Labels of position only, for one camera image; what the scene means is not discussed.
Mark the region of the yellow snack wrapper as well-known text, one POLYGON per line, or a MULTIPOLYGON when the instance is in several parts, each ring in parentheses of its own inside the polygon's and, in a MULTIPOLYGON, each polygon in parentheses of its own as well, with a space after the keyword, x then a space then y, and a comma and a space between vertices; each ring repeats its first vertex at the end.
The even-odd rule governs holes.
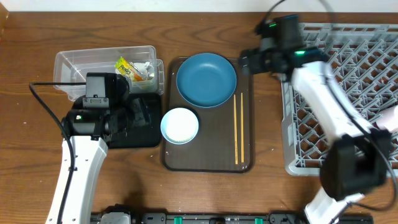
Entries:
POLYGON ((132 82, 141 82, 147 80, 147 75, 141 72, 133 63, 129 63, 123 57, 120 57, 115 64, 115 69, 123 76, 128 77, 132 82))

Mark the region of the pink cup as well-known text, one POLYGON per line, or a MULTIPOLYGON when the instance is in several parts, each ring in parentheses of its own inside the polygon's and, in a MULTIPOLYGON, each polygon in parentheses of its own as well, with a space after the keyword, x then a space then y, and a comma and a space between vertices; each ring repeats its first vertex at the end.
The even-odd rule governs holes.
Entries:
POLYGON ((397 106, 385 109, 379 114, 381 115, 376 121, 376 125, 379 129, 386 129, 390 133, 397 132, 398 120, 397 120, 397 106))

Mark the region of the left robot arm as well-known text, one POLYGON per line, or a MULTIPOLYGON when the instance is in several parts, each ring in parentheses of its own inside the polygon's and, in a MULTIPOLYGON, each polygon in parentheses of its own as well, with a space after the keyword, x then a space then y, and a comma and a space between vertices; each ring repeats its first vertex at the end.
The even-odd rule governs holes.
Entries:
POLYGON ((110 149, 160 143, 161 99, 131 94, 109 108, 90 108, 81 96, 62 120, 67 134, 47 223, 89 223, 98 176, 110 149))

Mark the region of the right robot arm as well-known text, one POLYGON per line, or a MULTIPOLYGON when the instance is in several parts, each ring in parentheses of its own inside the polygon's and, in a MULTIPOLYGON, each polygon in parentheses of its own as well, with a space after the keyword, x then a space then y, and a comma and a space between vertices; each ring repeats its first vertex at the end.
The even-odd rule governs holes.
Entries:
POLYGON ((384 185, 388 176, 397 188, 387 160, 391 133, 376 129, 358 113, 327 61, 317 47, 248 49, 239 56, 248 74, 271 72, 280 82, 289 82, 311 107, 330 145, 320 168, 322 187, 305 206, 309 223, 336 223, 347 208, 360 206, 366 193, 384 185))

